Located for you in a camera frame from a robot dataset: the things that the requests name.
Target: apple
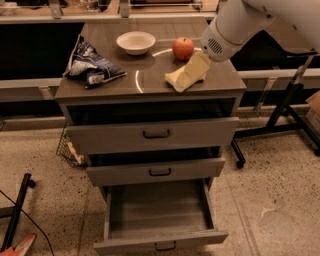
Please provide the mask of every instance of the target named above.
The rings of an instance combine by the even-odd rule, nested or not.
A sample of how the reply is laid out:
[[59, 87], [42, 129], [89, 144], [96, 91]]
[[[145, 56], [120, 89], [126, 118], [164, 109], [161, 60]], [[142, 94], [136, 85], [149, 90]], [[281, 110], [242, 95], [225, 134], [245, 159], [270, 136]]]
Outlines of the apple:
[[178, 37], [172, 45], [173, 55], [179, 60], [188, 60], [194, 51], [193, 41], [188, 37]]

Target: drawer cabinet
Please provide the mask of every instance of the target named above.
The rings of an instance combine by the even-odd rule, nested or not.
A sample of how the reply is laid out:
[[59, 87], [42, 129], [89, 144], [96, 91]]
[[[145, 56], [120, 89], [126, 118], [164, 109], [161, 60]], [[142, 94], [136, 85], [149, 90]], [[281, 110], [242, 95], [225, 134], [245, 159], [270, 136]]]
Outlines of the drawer cabinet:
[[[207, 23], [191, 17], [85, 24], [83, 36], [127, 75], [91, 90], [63, 78], [57, 91], [67, 135], [105, 199], [104, 239], [94, 245], [100, 256], [222, 243], [228, 236], [215, 223], [209, 190], [225, 164], [222, 149], [233, 139], [245, 86], [225, 61], [175, 92], [164, 74], [185, 63], [168, 47], [185, 27], [184, 36], [200, 38]], [[119, 31], [133, 29], [157, 39], [144, 56], [115, 47]], [[144, 59], [153, 62], [139, 70], [135, 61]]]

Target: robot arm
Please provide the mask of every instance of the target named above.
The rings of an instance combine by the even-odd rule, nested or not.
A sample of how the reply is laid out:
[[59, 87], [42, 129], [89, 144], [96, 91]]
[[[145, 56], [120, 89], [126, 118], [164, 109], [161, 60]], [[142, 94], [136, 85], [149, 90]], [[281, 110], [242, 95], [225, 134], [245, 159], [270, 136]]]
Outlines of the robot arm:
[[319, 0], [228, 0], [204, 31], [201, 44], [213, 61], [225, 61], [281, 18], [320, 53], [319, 12]]

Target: speckled floor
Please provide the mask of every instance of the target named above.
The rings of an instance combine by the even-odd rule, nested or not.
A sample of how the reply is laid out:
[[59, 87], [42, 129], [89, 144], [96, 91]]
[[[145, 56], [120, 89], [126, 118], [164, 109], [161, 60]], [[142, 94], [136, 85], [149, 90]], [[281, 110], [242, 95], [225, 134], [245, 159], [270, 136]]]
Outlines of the speckled floor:
[[[242, 120], [242, 126], [265, 118]], [[24, 210], [47, 234], [56, 256], [97, 255], [103, 238], [104, 200], [84, 171], [71, 168], [56, 149], [62, 129], [1, 131], [0, 188], [15, 199], [24, 173], [37, 183]], [[226, 165], [210, 191], [222, 245], [132, 256], [318, 256], [320, 255], [320, 158], [302, 133], [239, 139], [247, 157], [242, 170], [226, 147]], [[1, 207], [11, 203], [0, 195]], [[0, 219], [2, 243], [8, 219]], [[31, 255], [51, 255], [48, 243], [22, 216], [13, 244], [29, 232], [38, 238]]]

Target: chip bag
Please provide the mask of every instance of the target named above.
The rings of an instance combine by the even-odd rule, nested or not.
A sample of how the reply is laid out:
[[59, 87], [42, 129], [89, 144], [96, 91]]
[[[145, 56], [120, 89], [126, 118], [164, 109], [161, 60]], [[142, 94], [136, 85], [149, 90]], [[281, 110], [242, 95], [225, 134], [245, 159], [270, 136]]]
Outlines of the chip bag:
[[68, 79], [85, 81], [85, 88], [89, 89], [124, 76], [126, 72], [98, 54], [96, 49], [79, 35], [64, 75]]

